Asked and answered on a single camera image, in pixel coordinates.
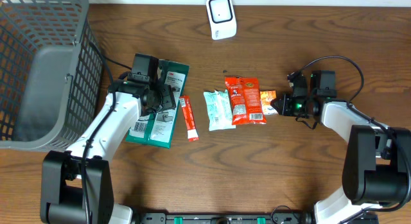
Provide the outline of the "small orange white box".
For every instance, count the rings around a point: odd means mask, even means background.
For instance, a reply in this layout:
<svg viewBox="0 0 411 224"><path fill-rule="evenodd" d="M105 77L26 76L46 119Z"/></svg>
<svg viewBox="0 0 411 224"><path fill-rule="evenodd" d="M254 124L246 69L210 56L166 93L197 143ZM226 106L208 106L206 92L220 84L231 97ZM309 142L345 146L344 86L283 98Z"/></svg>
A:
<svg viewBox="0 0 411 224"><path fill-rule="evenodd" d="M275 90L266 90L260 92L261 106L265 116L278 114L277 110L271 105L271 102L277 97Z"/></svg>

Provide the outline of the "dark green package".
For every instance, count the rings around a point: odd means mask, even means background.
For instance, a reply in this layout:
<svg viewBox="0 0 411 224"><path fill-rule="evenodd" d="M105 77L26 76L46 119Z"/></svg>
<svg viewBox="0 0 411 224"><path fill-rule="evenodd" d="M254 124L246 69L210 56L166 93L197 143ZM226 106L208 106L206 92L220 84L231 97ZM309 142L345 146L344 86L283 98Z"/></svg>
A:
<svg viewBox="0 0 411 224"><path fill-rule="evenodd" d="M189 66L169 60L159 60L162 82L170 85L176 108L139 118L125 138L126 142L145 144L170 149L174 133L179 98L184 91Z"/></svg>

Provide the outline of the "red snack bag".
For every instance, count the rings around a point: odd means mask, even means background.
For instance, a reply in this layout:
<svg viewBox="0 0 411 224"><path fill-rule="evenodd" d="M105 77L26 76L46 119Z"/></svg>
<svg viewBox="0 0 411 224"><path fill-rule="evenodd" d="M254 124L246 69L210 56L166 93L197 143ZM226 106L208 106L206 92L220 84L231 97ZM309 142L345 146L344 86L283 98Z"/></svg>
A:
<svg viewBox="0 0 411 224"><path fill-rule="evenodd" d="M232 108L232 125L267 123L257 78L225 77Z"/></svg>

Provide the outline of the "red stick sachet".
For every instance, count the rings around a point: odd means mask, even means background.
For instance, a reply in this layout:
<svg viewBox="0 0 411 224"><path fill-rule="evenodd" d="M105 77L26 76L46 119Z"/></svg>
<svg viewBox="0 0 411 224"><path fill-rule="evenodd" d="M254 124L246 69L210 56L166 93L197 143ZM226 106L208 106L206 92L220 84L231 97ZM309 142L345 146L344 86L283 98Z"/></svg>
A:
<svg viewBox="0 0 411 224"><path fill-rule="evenodd" d="M190 142L199 140L199 136L197 133L197 128L195 125L195 120L193 117L193 110L191 107L191 102L189 96L181 96L179 98L180 105L182 107L184 120L186 123L186 127L188 130L188 140Z"/></svg>

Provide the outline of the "light green wipes pack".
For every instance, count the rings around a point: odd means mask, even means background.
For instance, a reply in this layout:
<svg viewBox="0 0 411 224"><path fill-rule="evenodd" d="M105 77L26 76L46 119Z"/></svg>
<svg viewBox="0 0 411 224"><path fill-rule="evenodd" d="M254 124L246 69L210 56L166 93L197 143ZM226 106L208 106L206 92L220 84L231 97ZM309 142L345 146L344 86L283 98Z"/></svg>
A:
<svg viewBox="0 0 411 224"><path fill-rule="evenodd" d="M228 91L204 92L209 131L235 129Z"/></svg>

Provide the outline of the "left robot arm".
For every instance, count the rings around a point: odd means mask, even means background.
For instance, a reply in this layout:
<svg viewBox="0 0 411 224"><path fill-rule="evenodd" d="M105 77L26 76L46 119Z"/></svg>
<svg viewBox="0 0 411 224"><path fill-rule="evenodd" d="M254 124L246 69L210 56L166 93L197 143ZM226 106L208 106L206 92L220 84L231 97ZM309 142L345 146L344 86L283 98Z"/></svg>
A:
<svg viewBox="0 0 411 224"><path fill-rule="evenodd" d="M110 162L142 116L175 108L169 85L160 82L159 59L136 54L131 72L112 80L105 104L86 131L64 152L42 163L43 223L131 223L133 210L116 204Z"/></svg>

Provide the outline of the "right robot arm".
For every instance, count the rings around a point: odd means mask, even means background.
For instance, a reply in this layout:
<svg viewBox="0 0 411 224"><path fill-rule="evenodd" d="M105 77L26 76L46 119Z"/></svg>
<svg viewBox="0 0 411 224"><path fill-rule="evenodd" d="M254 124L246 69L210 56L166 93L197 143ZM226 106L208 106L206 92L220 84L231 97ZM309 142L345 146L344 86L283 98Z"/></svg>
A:
<svg viewBox="0 0 411 224"><path fill-rule="evenodd" d="M282 116L317 124L347 143L342 185L317 202L299 223L353 223L368 212L392 212L410 201L410 130L377 122L350 101L337 98L335 72L315 71L307 81L301 71L288 75L291 94L271 105Z"/></svg>

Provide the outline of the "white barcode scanner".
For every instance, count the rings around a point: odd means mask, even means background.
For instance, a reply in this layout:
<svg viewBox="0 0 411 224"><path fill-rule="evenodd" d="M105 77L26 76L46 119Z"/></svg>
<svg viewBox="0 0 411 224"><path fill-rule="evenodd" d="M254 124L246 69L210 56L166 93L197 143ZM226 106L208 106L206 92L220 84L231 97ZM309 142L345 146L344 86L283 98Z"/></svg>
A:
<svg viewBox="0 0 411 224"><path fill-rule="evenodd" d="M207 0L207 16L211 28L211 38L222 40L237 33L237 22L232 0Z"/></svg>

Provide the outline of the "grey plastic mesh basket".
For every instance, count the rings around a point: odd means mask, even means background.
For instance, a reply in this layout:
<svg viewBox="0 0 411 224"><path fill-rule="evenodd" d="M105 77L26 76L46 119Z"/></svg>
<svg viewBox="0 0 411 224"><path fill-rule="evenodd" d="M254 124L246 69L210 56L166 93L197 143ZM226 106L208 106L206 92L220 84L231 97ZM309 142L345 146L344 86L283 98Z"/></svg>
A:
<svg viewBox="0 0 411 224"><path fill-rule="evenodd" d="M1 147L64 151L96 111L89 0L1 0Z"/></svg>

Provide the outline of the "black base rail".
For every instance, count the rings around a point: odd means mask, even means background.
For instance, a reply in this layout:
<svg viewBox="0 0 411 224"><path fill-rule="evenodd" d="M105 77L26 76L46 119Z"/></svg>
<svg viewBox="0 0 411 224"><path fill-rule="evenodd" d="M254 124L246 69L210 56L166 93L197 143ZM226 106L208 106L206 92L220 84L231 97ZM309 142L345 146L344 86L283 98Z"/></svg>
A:
<svg viewBox="0 0 411 224"><path fill-rule="evenodd" d="M145 213L134 214L132 224L298 224L314 223L311 218L305 220L300 214L291 212L276 212L273 216L269 214L164 214L164 213Z"/></svg>

